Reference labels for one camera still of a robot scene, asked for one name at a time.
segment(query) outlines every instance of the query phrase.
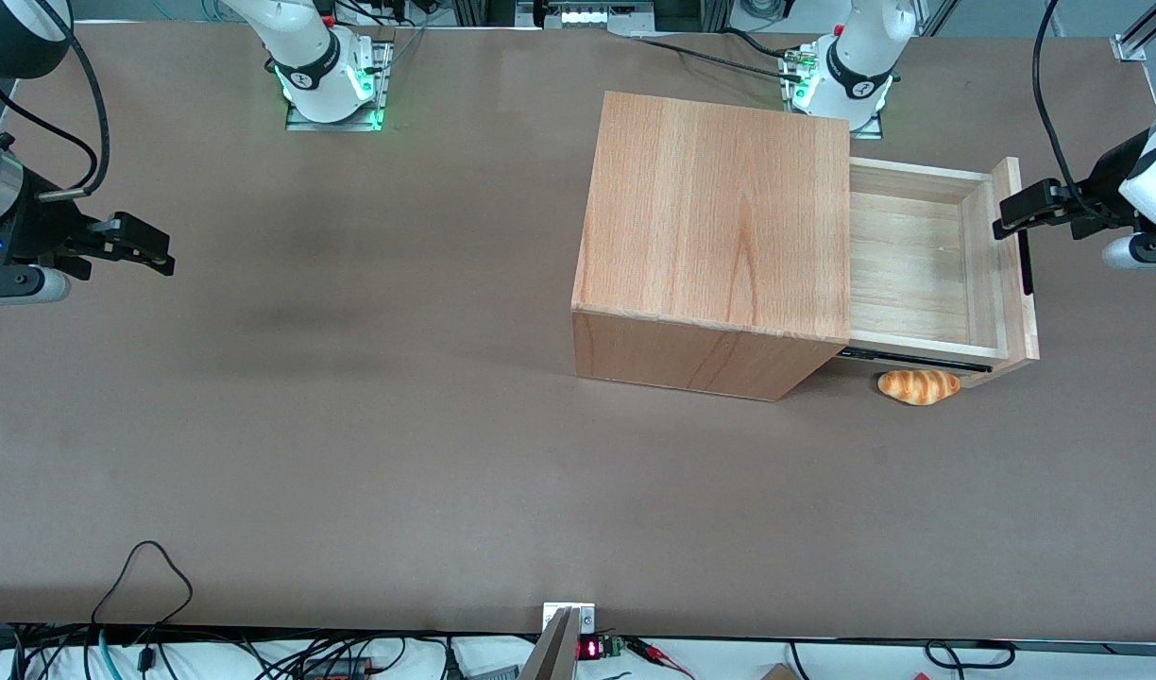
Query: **white robot link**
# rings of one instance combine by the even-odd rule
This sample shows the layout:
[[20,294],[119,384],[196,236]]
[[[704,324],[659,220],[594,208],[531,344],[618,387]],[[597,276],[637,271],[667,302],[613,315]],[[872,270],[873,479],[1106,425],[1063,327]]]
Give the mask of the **white robot link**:
[[372,38],[328,28],[309,0],[223,1],[259,34],[286,98],[307,120],[343,120],[378,95]]
[[918,28],[913,0],[851,0],[846,23],[780,58],[794,111],[846,119],[859,132],[884,108],[897,58]]

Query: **metal mounting plate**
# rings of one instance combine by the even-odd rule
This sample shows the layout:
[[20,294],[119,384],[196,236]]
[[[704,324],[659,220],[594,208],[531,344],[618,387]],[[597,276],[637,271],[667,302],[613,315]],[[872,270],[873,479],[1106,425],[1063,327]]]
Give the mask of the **metal mounting plate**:
[[362,86],[372,87],[376,95],[361,108],[355,109],[351,116],[340,121],[311,121],[302,116],[288,104],[288,116],[284,119],[284,130],[310,131],[310,132],[379,132],[385,124],[385,97],[390,90],[390,65],[393,61],[393,43],[371,42],[368,36],[362,36],[372,46],[371,58],[362,58],[362,68],[375,68],[371,75],[361,75]]
[[579,614],[581,614],[580,622],[581,628],[579,633],[583,636],[590,636],[595,631],[595,606],[592,603],[544,603],[542,615],[540,616],[540,629],[549,627],[549,622],[553,621],[553,615],[562,607],[575,607],[578,608]]

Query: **metal rod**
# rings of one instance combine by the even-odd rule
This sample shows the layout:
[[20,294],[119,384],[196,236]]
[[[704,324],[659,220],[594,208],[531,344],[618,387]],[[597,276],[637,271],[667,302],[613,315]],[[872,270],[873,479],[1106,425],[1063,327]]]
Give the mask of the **metal rod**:
[[943,0],[943,3],[940,5],[940,8],[936,9],[936,12],[932,14],[932,17],[928,19],[926,24],[922,25],[921,35],[924,36],[939,35],[940,31],[943,30],[943,24],[946,24],[946,22],[948,22],[948,19],[953,16],[953,13],[955,13],[955,8],[957,8],[958,5],[959,0]]
[[1156,38],[1156,3],[1141,14],[1132,25],[1122,34],[1117,34],[1112,39],[1117,54],[1122,59],[1143,59],[1141,53],[1144,46]]

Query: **red digital display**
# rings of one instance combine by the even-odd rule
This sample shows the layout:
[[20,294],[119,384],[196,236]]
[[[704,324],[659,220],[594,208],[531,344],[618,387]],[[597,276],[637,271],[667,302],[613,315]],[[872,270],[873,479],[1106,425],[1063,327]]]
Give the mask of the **red digital display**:
[[583,636],[578,638],[578,649],[575,649],[575,659],[578,661],[591,661],[591,659],[603,658],[603,645],[599,642],[599,636]]

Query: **wood grain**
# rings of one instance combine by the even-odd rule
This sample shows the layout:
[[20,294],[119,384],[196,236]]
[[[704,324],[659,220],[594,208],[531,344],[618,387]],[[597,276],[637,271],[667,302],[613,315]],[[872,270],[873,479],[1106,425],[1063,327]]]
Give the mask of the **wood grain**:
[[966,387],[1038,357],[1017,246],[990,231],[1017,190],[1014,158],[992,173],[851,158],[851,346],[993,367]]
[[608,91],[573,308],[845,341],[845,121]]
[[[990,173],[993,177],[993,202],[990,214],[998,215],[998,202],[1013,197],[1023,187],[1018,158],[1006,157]],[[963,376],[959,384],[976,387],[990,379],[1009,374],[1017,368],[1040,360],[1040,335],[1036,328],[1035,296],[1023,294],[1023,272],[1020,268],[1018,241],[1005,238],[990,242],[996,251],[996,283],[1001,310],[1001,339],[1006,346],[1006,360],[996,362],[991,374]]]
[[820,340],[590,312],[573,315],[573,331],[583,378],[769,401],[784,397],[843,348]]
[[850,335],[845,121],[608,91],[578,375],[777,399]]

